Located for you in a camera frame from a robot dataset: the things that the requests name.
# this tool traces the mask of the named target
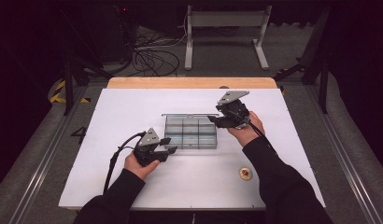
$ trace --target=white tabletop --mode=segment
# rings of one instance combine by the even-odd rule
[[[280,90],[242,91],[249,91],[249,95],[240,100],[261,118],[266,136],[279,157],[311,183],[317,198],[325,205]],[[225,92],[104,89],[59,206],[80,209],[92,197],[102,194],[109,160],[117,147],[150,127],[163,137],[162,114],[218,114],[215,105]],[[134,147],[137,140],[127,146]],[[148,176],[132,209],[264,209],[259,178],[241,149],[224,129],[218,129],[217,149],[179,149]],[[126,148],[120,154],[110,184],[119,176],[130,151]],[[238,172],[242,167],[252,170],[251,180],[241,179]]]

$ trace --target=round sticker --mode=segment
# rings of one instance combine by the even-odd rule
[[[250,180],[252,178],[252,171],[248,167],[241,168],[239,174],[243,180]]]

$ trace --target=metal stand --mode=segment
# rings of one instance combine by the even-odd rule
[[[275,81],[279,81],[284,77],[288,77],[293,73],[300,71],[301,69],[305,69],[305,74],[302,78],[303,84],[311,85],[315,82],[319,73],[321,73],[321,81],[319,84],[319,105],[324,114],[328,113],[326,111],[326,91],[329,71],[328,64],[325,61],[327,57],[325,54],[326,50],[319,51],[319,43],[328,20],[329,13],[330,7],[323,9],[317,21],[316,27],[308,40],[307,46],[305,47],[303,56],[299,60],[299,63],[290,69],[281,69],[277,72],[277,75],[273,77]]]
[[[258,39],[253,39],[253,46],[259,58],[262,70],[268,70],[268,63],[262,50],[262,41],[271,14],[271,6],[262,11],[192,11],[188,6],[188,43],[186,47],[185,69],[192,69],[192,28],[207,26],[261,26]]]
[[[79,86],[87,86],[89,84],[89,78],[84,72],[84,68],[89,68],[96,74],[111,79],[113,76],[99,67],[95,67],[91,63],[80,59],[78,57],[71,57],[65,62],[64,65],[64,80],[65,80],[65,99],[66,109],[64,116],[66,116],[72,109],[73,101],[73,78]]]

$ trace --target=black cable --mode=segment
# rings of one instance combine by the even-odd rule
[[[127,141],[125,141],[121,147],[118,147],[118,150],[113,154],[113,157],[112,159],[110,159],[110,164],[109,164],[109,171],[107,172],[107,176],[106,176],[106,181],[105,181],[105,186],[104,186],[104,194],[107,192],[107,189],[109,187],[109,182],[110,182],[110,177],[112,176],[112,173],[113,173],[113,169],[115,168],[115,165],[116,165],[116,161],[117,161],[117,158],[119,157],[119,154],[120,152],[126,148],[126,145],[131,141],[133,140],[134,138],[140,136],[140,137],[143,137],[145,135],[146,132],[142,132],[142,133],[136,133],[134,134],[133,136],[131,136],[129,139],[127,139]]]
[[[267,139],[267,137],[264,135],[264,133],[262,133],[262,131],[260,129],[258,129],[251,121],[248,123],[250,125],[250,127],[252,127],[253,131],[255,131],[255,133],[257,135],[259,135],[261,138],[264,139],[264,141],[267,143],[267,145],[273,149],[273,151],[276,153],[277,155],[277,152],[276,150],[274,149],[274,147],[271,145],[270,141]]]
[[[176,41],[175,38],[173,38],[172,40],[169,40],[168,43],[165,43],[163,45],[151,45],[151,44],[154,44],[155,42],[159,41],[160,39],[162,38],[165,38],[165,37],[170,37],[169,35],[164,35],[164,34],[161,34],[161,33],[158,33],[158,32],[148,32],[148,33],[144,33],[143,35],[139,35],[138,37],[138,41],[140,43],[136,44],[135,46],[137,48],[141,48],[141,47],[156,47],[156,46],[167,46],[169,45],[169,43],[171,42],[174,42]]]
[[[173,56],[177,61],[176,65],[173,65],[170,62],[164,60],[163,57],[161,57],[159,55],[160,53],[161,54],[169,54],[169,55]],[[142,66],[142,69],[136,67],[136,65],[138,63],[140,64],[140,66]],[[159,74],[158,70],[160,68],[162,68],[164,64],[168,64],[173,69],[167,73]],[[153,72],[152,76],[157,76],[157,77],[168,76],[168,75],[171,75],[174,73],[175,73],[175,75],[177,75],[177,69],[179,68],[179,65],[180,65],[180,60],[177,57],[177,55],[175,55],[169,51],[154,50],[154,49],[142,49],[142,50],[135,49],[135,58],[133,59],[133,67],[137,72],[132,73],[130,75],[127,75],[127,77],[134,76],[134,75],[136,75],[138,73],[142,73],[142,72],[144,73],[144,76],[145,76],[146,72],[148,72],[150,70]]]

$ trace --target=floor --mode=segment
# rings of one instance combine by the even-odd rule
[[[177,72],[171,76],[274,77],[278,69],[296,64],[295,58],[302,55],[313,28],[309,25],[301,28],[297,24],[270,25],[263,41],[268,71],[260,68],[251,44],[258,28],[199,30],[193,36],[195,49],[190,71],[183,69],[186,45],[182,41],[171,47],[139,49],[139,53],[154,53],[167,62],[156,69],[158,75],[173,70],[178,60]],[[131,64],[115,76],[157,75],[151,70],[135,74],[142,68],[141,62]],[[106,66],[106,70],[115,68],[116,65]],[[383,169],[350,118],[335,78],[329,78],[329,113],[323,115],[317,105],[318,83],[304,86],[300,82],[302,75],[296,73],[277,85],[284,88],[285,102],[315,170],[328,214],[334,223],[383,223]],[[104,78],[91,76],[88,87],[75,86],[75,97],[91,98],[91,102],[76,104],[66,117],[63,116],[64,104],[53,104],[0,186],[0,223],[72,223],[76,212],[58,207],[80,147],[79,137],[71,135],[81,127],[88,127],[106,84]],[[30,192],[29,197],[22,198],[26,190]]]

